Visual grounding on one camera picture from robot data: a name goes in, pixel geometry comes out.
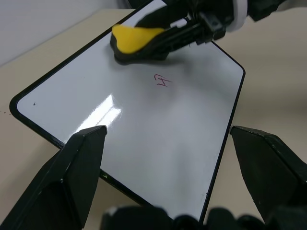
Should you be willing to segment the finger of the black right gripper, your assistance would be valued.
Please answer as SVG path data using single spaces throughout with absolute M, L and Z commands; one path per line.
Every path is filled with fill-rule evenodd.
M 145 15 L 135 27 L 169 28 L 172 23 L 185 18 L 191 7 L 191 0 L 170 0 L 164 7 Z
M 202 44 L 212 39 L 212 31 L 201 23 L 172 27 L 157 35 L 148 46 L 149 60 L 165 60 L 169 53 L 192 43 Z

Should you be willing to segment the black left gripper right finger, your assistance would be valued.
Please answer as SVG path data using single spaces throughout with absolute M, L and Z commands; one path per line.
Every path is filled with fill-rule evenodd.
M 307 164 L 276 135 L 242 126 L 233 126 L 230 135 L 266 229 L 305 230 Z

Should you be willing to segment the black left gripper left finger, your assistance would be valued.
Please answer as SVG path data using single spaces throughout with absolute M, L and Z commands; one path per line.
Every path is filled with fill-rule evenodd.
M 73 134 L 48 160 L 2 222 L 2 230 L 81 230 L 100 175 L 106 126 Z

